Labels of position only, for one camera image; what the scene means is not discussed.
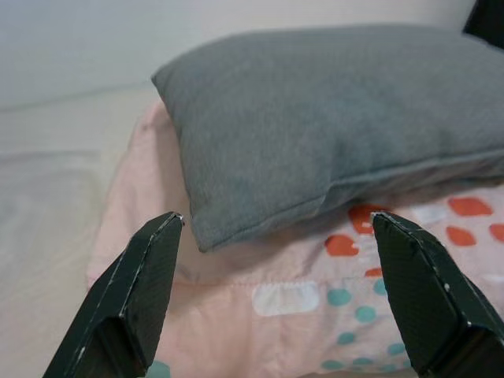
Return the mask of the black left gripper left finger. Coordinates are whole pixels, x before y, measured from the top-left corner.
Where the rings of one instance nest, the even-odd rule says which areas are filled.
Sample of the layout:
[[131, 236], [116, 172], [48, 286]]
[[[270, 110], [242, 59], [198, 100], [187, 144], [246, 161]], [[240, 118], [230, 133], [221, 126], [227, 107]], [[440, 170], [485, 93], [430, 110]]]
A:
[[169, 306], [181, 232], [179, 213], [147, 221], [91, 285], [46, 377], [144, 377]]

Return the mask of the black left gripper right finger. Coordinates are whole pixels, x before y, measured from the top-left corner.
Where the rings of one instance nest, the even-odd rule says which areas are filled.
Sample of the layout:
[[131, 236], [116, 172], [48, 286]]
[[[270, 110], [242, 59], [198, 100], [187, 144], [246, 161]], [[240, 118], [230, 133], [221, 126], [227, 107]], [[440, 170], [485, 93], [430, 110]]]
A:
[[431, 233], [375, 212], [372, 227], [391, 311], [419, 377], [501, 377], [503, 320]]

